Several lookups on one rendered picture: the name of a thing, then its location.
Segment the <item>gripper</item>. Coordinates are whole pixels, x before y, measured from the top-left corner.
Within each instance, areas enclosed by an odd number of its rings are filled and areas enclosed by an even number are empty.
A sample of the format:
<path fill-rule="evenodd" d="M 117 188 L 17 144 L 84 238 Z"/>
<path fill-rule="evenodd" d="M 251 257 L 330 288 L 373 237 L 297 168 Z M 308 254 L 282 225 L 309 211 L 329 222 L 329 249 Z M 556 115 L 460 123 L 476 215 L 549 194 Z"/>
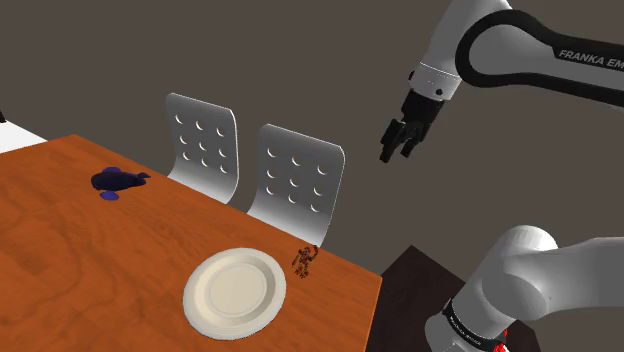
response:
<path fill-rule="evenodd" d="M 401 155 L 409 157 L 425 139 L 443 105 L 443 100 L 431 99 L 410 90 L 401 107 L 402 121 L 392 119 L 380 140 L 383 145 L 380 160 L 388 163 L 396 148 L 403 143 Z"/>

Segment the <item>white chair with holes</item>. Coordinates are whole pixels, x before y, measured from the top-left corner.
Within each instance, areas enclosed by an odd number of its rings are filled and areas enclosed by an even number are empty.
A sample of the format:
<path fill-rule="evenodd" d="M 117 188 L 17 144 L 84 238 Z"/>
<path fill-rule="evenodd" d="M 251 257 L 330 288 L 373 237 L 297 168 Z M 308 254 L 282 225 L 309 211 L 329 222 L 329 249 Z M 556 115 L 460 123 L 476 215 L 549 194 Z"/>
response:
<path fill-rule="evenodd" d="M 256 194 L 248 214 L 320 246 L 340 189 L 343 148 L 266 124 L 258 131 L 257 166 Z"/>
<path fill-rule="evenodd" d="M 165 98 L 175 162 L 168 177 L 227 204 L 239 181 L 237 123 L 227 107 L 176 93 Z"/>

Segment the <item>red toy robot figure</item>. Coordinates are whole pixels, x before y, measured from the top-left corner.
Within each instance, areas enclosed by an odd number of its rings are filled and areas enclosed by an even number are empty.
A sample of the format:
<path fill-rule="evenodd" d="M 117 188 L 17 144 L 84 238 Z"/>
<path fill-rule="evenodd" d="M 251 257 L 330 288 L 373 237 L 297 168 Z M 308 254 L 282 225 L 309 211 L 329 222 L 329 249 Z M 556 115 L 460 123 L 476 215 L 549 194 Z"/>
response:
<path fill-rule="evenodd" d="M 319 247 L 317 245 L 299 249 L 291 264 L 292 267 L 296 267 L 294 273 L 300 278 L 307 277 L 309 275 L 309 264 L 318 256 L 318 253 Z"/>

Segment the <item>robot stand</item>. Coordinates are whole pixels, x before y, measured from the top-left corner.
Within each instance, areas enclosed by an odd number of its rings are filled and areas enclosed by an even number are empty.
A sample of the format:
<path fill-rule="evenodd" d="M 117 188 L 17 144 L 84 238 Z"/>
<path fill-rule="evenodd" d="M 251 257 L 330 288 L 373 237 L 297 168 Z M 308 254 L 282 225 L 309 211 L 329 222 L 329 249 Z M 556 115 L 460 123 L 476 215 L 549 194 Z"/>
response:
<path fill-rule="evenodd" d="M 432 352 L 425 336 L 429 317 L 446 308 L 464 281 L 409 246 L 382 274 L 382 285 L 365 352 Z M 477 352 L 541 352 L 536 335 L 521 321 L 487 340 L 465 325 L 451 309 L 443 324 Z"/>

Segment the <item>white round plate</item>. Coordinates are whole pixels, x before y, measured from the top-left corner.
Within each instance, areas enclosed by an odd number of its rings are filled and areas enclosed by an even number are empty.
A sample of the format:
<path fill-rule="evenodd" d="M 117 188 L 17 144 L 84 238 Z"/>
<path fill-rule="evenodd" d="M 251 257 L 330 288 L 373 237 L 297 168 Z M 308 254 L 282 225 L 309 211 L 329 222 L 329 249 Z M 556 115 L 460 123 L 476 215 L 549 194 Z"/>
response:
<path fill-rule="evenodd" d="M 252 248 L 218 252 L 198 265 L 183 290 L 185 317 L 219 341 L 247 338 L 268 326 L 286 298 L 286 277 L 270 255 Z"/>

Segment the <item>dark blue toy fish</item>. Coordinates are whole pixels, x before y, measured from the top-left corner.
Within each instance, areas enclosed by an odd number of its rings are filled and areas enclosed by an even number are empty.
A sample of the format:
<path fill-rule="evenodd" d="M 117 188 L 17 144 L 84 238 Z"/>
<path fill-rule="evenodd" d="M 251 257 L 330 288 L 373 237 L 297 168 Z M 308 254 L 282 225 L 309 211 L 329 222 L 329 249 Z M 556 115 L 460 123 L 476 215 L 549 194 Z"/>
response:
<path fill-rule="evenodd" d="M 133 174 L 117 167 L 107 167 L 91 177 L 91 184 L 102 199 L 112 201 L 119 198 L 119 191 L 143 186 L 148 178 L 150 175 L 145 172 Z"/>

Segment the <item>brown wooden table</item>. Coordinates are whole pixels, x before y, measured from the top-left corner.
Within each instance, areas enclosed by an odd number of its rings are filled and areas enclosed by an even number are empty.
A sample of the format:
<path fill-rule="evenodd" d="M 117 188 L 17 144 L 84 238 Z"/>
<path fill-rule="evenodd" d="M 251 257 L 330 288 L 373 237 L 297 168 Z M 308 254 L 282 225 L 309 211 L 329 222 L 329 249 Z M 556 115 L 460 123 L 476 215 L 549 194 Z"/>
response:
<path fill-rule="evenodd" d="M 381 278 L 157 172 L 105 201 L 91 176 L 140 165 L 72 135 L 0 154 L 0 352 L 365 352 Z M 214 341 L 187 322 L 189 275 L 236 247 L 271 255 L 287 295 L 262 331 Z"/>

